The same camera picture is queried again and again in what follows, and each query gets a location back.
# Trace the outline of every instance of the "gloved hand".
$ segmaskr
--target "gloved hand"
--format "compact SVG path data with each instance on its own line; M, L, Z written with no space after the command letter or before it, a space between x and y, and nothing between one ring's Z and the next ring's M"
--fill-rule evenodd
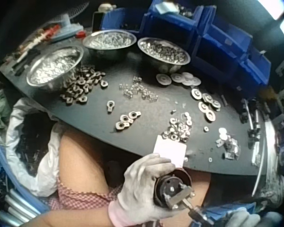
M179 210L161 208L153 201L156 179L174 169L175 165L170 159L162 158L159 154L147 155L128 167L118 199L108 206L108 214L114 226L132 226L177 214Z
M221 222L215 223L214 226L224 227L255 227L261 218L258 214L249 214L246 208L242 207L228 213Z

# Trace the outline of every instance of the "metal pipe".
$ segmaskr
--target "metal pipe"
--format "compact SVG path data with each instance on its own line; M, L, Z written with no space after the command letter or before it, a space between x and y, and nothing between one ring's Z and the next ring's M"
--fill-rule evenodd
M26 207L19 204L17 201L12 199L9 195L5 196L5 202L7 202L12 208L23 214L28 219L35 218L38 214L34 213L31 210L28 210Z
M15 218L14 216L4 212L0 211L0 222L3 222L9 226L18 227L23 224L19 219Z
M14 200L16 200L17 202L21 203L22 205L24 205L25 207L29 208L31 211L35 212L36 214L41 214L40 211L38 211L35 207L33 207L31 204L29 204L25 199L23 199L21 197L21 195L19 195L19 193L17 193L14 189L11 189L9 191L11 198L13 198Z
M25 217L24 215L22 215L20 212L16 211L14 208L9 207L8 208L8 212L13 215L14 217L18 218L20 221L22 221L23 223L27 223L29 222L29 219L27 217Z
M261 163L259 167L259 172L257 174L257 180L254 186L254 190L252 191L251 197L254 197L257 191L257 186L259 185L260 177L262 175L262 168L263 168L263 163L264 163L264 156L265 156L265 147L266 147L266 139L263 139L263 148L262 148L262 157L261 157Z

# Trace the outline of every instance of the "washer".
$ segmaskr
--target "washer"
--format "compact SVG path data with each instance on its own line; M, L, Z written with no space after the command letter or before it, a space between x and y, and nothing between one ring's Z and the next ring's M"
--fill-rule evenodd
M201 80L199 78L197 78L197 77L194 77L192 79L192 83L193 83L192 84L193 86L199 86L201 84Z
M220 109L221 108L221 104L217 100L213 100L212 106L214 108L216 108L216 109Z
M225 128L219 128L220 134L227 134L227 130Z
M213 98L208 93L203 93L202 98L203 98L205 103L212 103L213 102Z
M156 79L161 85L170 85L171 84L171 78L166 74L157 74Z
M194 89L191 90L191 95L192 95L192 96L194 97L194 99L196 99L196 100L202 99L202 93L201 93L198 89L196 89L196 88L194 88Z
M189 72L182 72L182 75L187 80L192 80L194 78L194 76Z
M205 103L199 102L198 106L202 113L206 113L208 111L208 106Z
M176 83L182 83L184 81L184 76L179 73L171 74L170 77Z
M206 118L210 121L210 122L214 122L216 120L216 115L214 114L214 112L212 110L207 110L206 114Z

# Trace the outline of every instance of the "metal nut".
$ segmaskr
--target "metal nut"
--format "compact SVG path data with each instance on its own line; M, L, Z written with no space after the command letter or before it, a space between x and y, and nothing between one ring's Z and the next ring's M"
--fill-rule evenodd
M115 107L115 102L113 100L109 100L107 102L107 112L111 113Z

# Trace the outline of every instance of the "plastic bag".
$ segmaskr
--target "plastic bag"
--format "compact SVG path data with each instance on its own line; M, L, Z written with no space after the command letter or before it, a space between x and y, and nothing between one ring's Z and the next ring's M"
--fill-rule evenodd
M38 103L28 98L21 98L14 105L6 134L6 159L20 184L35 196L47 197L57 190L59 146L65 126L59 122L53 126L48 143L48 153L42 158L36 177L32 177L27 173L24 163L16 155L25 115L39 111L47 112Z

